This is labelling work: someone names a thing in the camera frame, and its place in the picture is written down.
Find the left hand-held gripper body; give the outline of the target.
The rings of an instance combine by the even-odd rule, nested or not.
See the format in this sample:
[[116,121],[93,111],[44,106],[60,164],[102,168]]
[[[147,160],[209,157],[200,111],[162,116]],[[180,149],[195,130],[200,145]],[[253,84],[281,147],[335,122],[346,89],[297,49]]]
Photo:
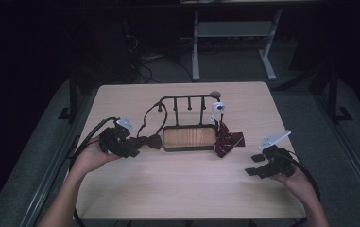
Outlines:
[[103,152],[112,152],[113,154],[121,156],[121,150],[123,148],[132,148],[128,142],[127,137],[130,136],[129,130],[118,123],[119,118],[110,117],[103,119],[99,123],[99,127],[104,126],[108,121],[112,120],[114,126],[112,128],[106,128],[99,134],[99,145]]

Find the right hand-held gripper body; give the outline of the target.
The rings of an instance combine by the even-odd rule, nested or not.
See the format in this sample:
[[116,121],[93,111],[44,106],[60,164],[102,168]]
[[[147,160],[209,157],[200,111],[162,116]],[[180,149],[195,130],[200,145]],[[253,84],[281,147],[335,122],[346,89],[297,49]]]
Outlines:
[[283,174],[287,177],[293,175],[292,156],[285,148],[276,146],[278,142],[290,134],[291,131],[286,130],[285,132],[263,137],[259,150],[262,152],[263,157],[268,160],[268,163],[259,168],[258,176],[261,179],[270,178],[277,174]]

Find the dark brown bow tie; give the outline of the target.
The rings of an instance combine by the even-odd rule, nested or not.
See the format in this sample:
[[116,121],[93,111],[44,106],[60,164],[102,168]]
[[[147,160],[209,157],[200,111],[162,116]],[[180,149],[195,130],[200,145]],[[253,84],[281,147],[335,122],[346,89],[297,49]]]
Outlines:
[[[140,132],[146,127],[146,117],[155,108],[157,108],[159,112],[164,111],[163,122],[154,134],[150,136],[141,136]],[[143,146],[148,145],[150,148],[160,149],[163,145],[163,139],[160,136],[160,132],[163,130],[167,118],[168,118],[168,111],[166,110],[165,104],[162,103],[161,101],[156,102],[151,108],[149,108],[146,111],[143,117],[143,124],[141,125],[140,129],[137,131],[135,138],[138,138],[142,142]]]

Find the red striped bow tie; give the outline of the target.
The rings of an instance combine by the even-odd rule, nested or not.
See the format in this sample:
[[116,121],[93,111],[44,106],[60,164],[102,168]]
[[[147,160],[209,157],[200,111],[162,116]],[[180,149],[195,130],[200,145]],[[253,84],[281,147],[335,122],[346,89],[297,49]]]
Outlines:
[[214,122],[216,130],[216,141],[214,152],[219,158],[228,155],[234,148],[245,145],[245,137],[242,132],[230,132],[227,125],[223,122],[225,105],[223,102],[212,104],[211,120]]

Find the black hook rack wooden base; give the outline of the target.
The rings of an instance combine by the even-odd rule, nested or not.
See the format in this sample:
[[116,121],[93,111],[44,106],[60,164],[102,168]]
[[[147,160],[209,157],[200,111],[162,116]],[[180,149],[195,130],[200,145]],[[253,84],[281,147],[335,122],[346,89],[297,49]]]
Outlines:
[[163,96],[174,120],[163,128],[163,149],[167,152],[213,150],[215,124],[211,120],[212,104],[220,98],[206,95]]

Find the person's right hand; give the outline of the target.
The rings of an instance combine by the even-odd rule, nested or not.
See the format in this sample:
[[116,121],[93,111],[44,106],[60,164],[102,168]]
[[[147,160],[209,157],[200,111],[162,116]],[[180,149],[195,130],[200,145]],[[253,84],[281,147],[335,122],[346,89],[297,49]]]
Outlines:
[[272,180],[282,183],[297,199],[302,203],[309,203],[317,200],[316,192],[308,181],[307,177],[296,170],[290,177],[283,174],[277,174]]

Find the person's left hand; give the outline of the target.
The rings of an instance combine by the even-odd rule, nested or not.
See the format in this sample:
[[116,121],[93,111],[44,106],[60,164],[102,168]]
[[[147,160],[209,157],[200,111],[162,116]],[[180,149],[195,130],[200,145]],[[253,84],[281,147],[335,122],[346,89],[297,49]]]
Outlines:
[[84,150],[78,155],[70,170],[70,176],[83,178],[106,163],[119,159],[119,156],[115,154],[103,152],[99,142],[99,137],[95,137],[85,145]]

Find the black metal stand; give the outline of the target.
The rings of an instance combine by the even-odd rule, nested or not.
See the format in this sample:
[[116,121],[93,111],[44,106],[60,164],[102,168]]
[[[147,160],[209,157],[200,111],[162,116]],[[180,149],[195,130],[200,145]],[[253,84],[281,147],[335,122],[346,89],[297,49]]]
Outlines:
[[327,112],[331,120],[337,124],[339,121],[352,121],[352,117],[345,107],[337,106],[338,78],[336,69],[330,65],[328,71],[328,98]]
[[69,82],[69,106],[64,107],[60,111],[59,119],[68,120],[69,123],[73,123],[78,113],[77,77],[75,72],[72,72],[70,74],[68,82]]

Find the grey metal rail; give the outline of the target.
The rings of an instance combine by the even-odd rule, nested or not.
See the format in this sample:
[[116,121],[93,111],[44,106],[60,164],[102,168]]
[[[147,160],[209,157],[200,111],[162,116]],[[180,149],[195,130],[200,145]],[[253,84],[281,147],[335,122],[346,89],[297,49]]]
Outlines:
[[318,105],[320,111],[324,115],[324,118],[326,119],[331,130],[333,131],[336,140],[338,141],[346,156],[348,157],[352,171],[354,172],[358,182],[360,183],[360,159],[355,153],[356,149],[352,146],[350,140],[347,138],[347,135],[345,134],[345,132],[342,131],[340,127],[340,122],[347,121],[348,117],[346,117],[344,113],[341,116],[331,116],[329,108],[327,107],[327,104],[323,97],[314,96],[314,100]]
[[55,182],[60,184],[66,173],[93,102],[94,95],[80,95],[77,115],[73,119],[60,119],[60,113],[67,104],[63,104],[61,110],[57,108],[56,112],[47,111],[41,119],[40,126],[34,131],[34,138],[28,143],[26,163],[23,165],[24,171],[33,177],[26,185],[34,189],[18,227],[36,225],[44,206],[50,200]]

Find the white metal desk frame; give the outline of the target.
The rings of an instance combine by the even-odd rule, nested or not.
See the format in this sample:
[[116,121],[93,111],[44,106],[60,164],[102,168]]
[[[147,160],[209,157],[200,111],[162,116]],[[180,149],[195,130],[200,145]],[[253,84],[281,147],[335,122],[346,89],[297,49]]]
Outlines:
[[[300,4],[315,4],[321,0],[180,0],[182,7],[193,7],[193,48],[192,48],[192,80],[200,80],[199,69],[199,39],[200,38],[266,38],[266,44],[259,50],[259,56],[266,76],[269,80],[276,80],[277,76],[269,59],[278,26],[286,6]],[[274,14],[270,20],[241,20],[241,21],[206,21],[200,19],[200,13],[206,8],[235,8],[273,7]]]

